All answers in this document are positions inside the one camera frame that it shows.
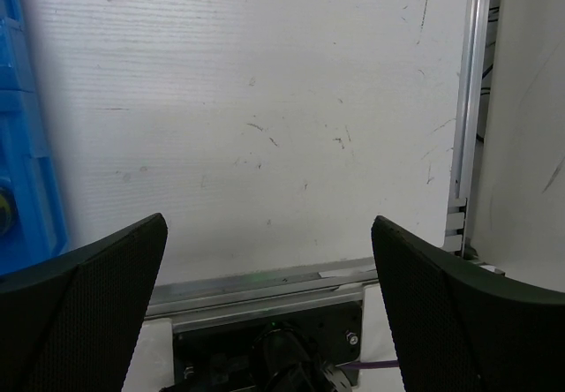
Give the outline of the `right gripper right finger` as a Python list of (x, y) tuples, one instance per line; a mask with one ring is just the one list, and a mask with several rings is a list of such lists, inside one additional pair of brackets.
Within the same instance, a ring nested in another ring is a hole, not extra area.
[(564, 295), (495, 274), (379, 215), (373, 255), (407, 391), (562, 391)]

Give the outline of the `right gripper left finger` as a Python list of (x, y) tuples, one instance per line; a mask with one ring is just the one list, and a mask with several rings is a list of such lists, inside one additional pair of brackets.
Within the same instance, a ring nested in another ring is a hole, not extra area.
[(167, 236), (156, 213), (2, 275), (1, 389), (121, 390)]

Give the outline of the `yellow-label brown bottle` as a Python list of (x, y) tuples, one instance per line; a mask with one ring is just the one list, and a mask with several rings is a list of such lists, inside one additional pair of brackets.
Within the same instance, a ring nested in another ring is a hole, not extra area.
[(0, 190), (0, 235), (4, 236), (15, 225), (17, 209), (12, 193), (2, 187)]

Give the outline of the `blue three-compartment plastic bin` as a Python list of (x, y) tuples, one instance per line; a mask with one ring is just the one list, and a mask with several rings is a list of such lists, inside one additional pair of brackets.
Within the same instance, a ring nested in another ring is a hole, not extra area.
[(1, 236), (7, 274), (64, 253), (68, 234), (29, 58), (19, 0), (1, 0), (1, 188), (17, 220)]

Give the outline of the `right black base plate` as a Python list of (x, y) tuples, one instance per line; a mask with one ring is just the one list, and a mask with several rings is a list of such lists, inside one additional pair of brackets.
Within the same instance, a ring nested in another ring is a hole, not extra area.
[(173, 335), (170, 391), (351, 391), (362, 307), (329, 305)]

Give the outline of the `right aluminium side rail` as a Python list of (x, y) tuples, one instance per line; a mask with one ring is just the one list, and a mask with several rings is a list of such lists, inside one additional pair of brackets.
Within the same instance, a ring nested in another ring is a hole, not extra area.
[(471, 246), (501, 0), (467, 0), (456, 129), (442, 249), (497, 273)]

